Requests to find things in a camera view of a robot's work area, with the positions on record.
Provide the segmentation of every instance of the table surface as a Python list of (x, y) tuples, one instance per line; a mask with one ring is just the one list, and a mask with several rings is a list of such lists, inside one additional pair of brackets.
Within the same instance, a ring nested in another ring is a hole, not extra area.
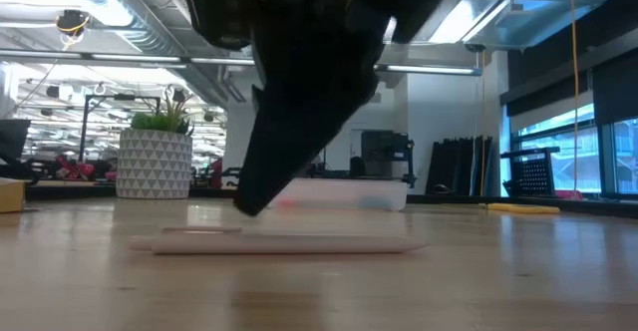
[[(0, 215), (0, 329), (630, 330), (638, 222), (576, 214), (269, 209), (227, 200), (33, 203)], [(131, 235), (175, 225), (412, 235), (396, 255), (153, 256)]]

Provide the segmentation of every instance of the potted plant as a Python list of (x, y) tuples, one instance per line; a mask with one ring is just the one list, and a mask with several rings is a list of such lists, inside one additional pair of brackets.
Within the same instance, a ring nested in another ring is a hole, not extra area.
[(165, 110), (137, 113), (120, 134), (116, 190), (119, 197), (188, 197), (192, 132), (183, 102), (165, 97)]

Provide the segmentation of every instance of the ductwork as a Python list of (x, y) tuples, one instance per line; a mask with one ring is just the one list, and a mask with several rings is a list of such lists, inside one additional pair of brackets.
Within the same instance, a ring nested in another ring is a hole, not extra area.
[[(156, 56), (183, 56), (187, 55), (186, 49), (170, 34), (165, 25), (149, 9), (142, 0), (88, 0), (98, 7), (117, 9), (124, 8), (132, 17), (133, 22), (118, 35), (137, 47), (142, 53)], [(180, 75), (192, 86), (192, 89), (206, 103), (218, 106), (226, 106), (228, 96), (207, 75), (215, 76), (217, 66), (210, 66), (203, 72), (200, 67), (188, 66), (186, 69), (173, 71)]]

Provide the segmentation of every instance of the white planter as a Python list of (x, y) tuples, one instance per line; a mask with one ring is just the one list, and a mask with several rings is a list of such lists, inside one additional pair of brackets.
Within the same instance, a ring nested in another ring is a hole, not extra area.
[(120, 134), (119, 197), (188, 197), (192, 138), (159, 131), (124, 130)]

